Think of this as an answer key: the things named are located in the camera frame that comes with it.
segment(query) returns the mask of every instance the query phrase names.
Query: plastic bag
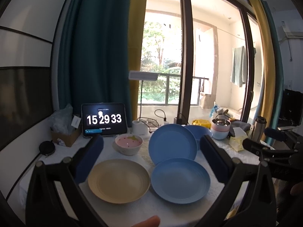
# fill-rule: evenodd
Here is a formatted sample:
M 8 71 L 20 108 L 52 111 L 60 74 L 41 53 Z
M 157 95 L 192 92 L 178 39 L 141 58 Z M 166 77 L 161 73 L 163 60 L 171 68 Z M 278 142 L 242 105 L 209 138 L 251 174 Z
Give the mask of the plastic bag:
M 70 135 L 75 130 L 71 126 L 73 107 L 67 104 L 64 109 L 55 111 L 50 117 L 50 126 L 54 132 Z

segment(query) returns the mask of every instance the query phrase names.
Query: yellow bag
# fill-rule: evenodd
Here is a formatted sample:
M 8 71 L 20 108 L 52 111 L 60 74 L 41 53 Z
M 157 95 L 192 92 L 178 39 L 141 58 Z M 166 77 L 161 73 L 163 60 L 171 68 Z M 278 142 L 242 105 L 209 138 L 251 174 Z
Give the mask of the yellow bag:
M 210 122 L 208 120 L 193 120 L 193 125 L 199 125 L 210 129 Z

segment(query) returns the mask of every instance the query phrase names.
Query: hanging towel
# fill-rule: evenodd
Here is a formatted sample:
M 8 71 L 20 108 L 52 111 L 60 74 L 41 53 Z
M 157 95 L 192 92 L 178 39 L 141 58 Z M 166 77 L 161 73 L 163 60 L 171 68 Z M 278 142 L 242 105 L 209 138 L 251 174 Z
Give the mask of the hanging towel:
M 232 49 L 232 72 L 230 81 L 242 87 L 247 80 L 247 60 L 244 46 Z

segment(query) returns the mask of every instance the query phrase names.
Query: number 33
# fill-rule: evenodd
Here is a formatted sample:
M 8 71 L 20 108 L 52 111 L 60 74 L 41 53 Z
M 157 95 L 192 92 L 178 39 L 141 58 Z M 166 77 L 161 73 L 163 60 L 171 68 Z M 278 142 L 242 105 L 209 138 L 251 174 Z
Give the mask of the number 33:
M 112 123 L 121 123 L 122 122 L 122 119 L 121 119 L 121 114 L 112 114 L 111 115 L 111 118 L 112 118 Z

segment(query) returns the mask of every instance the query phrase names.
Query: white tablecloth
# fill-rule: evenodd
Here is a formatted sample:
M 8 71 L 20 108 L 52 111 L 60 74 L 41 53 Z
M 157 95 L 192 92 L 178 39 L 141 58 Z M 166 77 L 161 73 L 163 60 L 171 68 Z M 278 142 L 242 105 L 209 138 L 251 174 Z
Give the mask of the white tablecloth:
M 113 141 L 113 137 L 104 138 L 104 149 L 99 155 L 96 164 L 109 159 L 129 159 L 141 164 L 149 172 L 149 174 L 152 173 L 154 164 L 151 162 L 148 155 L 148 141 L 144 141 L 140 153 L 134 156 L 125 156 L 115 151 L 112 147 Z M 62 158 L 66 156 L 73 156 L 76 151 L 80 147 L 84 147 L 87 142 L 88 139 L 80 136 L 71 148 L 61 147 L 58 149 L 57 146 L 56 152 L 52 155 L 53 157 L 50 156 L 48 158 L 42 158 L 42 160 L 47 164 L 60 162 Z M 245 163 L 259 163 L 258 157 L 246 150 L 237 153 L 227 144 L 228 140 L 215 142 L 219 147 L 225 149 L 231 157 L 238 157 Z M 152 187 L 141 199 L 135 202 L 123 205 L 115 205 L 104 202 L 96 197 L 90 191 L 87 181 L 81 183 L 79 186 L 95 211 L 110 227 L 132 226 L 133 224 L 146 220 L 153 215 L 158 215 L 160 217 L 160 226 L 163 227 L 192 226 L 207 212 L 224 187 L 223 184 L 217 181 L 201 151 L 198 151 L 195 161 L 201 164 L 208 171 L 211 179 L 211 186 L 205 197 L 188 205 L 177 205 L 166 202 L 156 195 Z M 20 182 L 20 201 L 21 203 L 23 202 L 23 204 L 25 203 L 31 174 L 32 169 Z M 238 200 L 243 197 L 246 187 L 247 183 L 243 183 L 237 197 Z

